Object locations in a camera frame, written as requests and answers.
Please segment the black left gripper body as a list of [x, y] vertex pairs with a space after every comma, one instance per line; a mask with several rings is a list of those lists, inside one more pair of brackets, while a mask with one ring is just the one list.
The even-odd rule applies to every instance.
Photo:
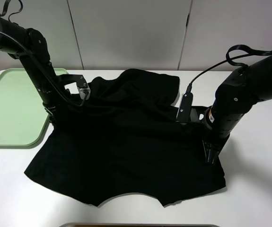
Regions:
[[48, 78], [52, 86], [52, 103], [44, 107], [50, 115], [50, 119], [56, 121], [61, 118], [71, 117], [73, 114], [81, 113], [87, 100], [79, 96], [77, 84], [87, 82], [80, 74], [61, 74]]

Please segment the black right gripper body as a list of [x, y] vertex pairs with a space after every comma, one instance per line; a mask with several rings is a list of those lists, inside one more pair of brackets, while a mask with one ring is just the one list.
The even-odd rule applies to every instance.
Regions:
[[176, 121], [192, 126], [201, 126], [204, 146], [223, 147], [230, 135], [230, 117], [225, 116], [217, 121], [211, 111], [211, 106], [180, 107]]

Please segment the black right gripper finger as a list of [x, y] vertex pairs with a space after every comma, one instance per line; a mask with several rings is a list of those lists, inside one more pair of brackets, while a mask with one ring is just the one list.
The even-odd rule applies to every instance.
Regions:
[[203, 140], [202, 142], [205, 154], [205, 163], [210, 166], [215, 166], [224, 145], [222, 143], [209, 142], [206, 140]]

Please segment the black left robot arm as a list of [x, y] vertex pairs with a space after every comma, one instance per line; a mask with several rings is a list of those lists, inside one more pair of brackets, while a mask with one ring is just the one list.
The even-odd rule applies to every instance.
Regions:
[[79, 122], [90, 88], [82, 75], [56, 75], [43, 35], [0, 15], [0, 51], [19, 60], [42, 99], [50, 121]]

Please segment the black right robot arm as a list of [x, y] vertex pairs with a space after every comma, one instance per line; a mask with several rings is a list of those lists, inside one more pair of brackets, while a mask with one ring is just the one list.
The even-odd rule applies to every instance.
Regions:
[[189, 83], [176, 116], [179, 123], [205, 127], [202, 143], [209, 165], [216, 163], [231, 131], [252, 106], [272, 100], [272, 50], [238, 44], [228, 49], [224, 62], [236, 69], [217, 88], [212, 106], [193, 106]]

